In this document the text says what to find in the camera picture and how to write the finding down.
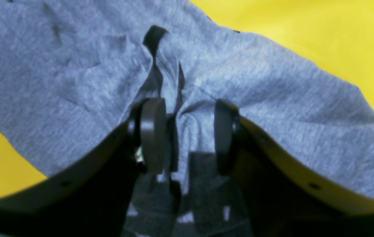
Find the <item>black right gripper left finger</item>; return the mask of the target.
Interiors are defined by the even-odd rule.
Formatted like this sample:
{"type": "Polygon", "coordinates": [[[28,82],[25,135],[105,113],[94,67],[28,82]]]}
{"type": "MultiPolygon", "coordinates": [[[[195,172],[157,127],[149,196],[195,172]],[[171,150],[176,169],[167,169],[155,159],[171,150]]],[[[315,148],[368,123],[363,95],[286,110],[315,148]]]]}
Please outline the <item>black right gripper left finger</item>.
{"type": "Polygon", "coordinates": [[[136,180],[161,174],[166,103],[147,98],[85,157],[53,177],[0,198],[0,233],[12,237],[118,237],[136,180]]]}

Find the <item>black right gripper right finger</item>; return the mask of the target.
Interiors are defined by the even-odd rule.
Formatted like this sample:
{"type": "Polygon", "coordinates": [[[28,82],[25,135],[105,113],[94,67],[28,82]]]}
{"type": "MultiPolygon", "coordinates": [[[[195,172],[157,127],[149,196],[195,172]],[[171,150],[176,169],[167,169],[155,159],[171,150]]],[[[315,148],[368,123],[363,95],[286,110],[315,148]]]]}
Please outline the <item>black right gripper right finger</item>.
{"type": "Polygon", "coordinates": [[[265,130],[219,99],[214,114],[219,174],[241,187],[256,237],[374,237],[374,200],[321,176],[265,130]]]}

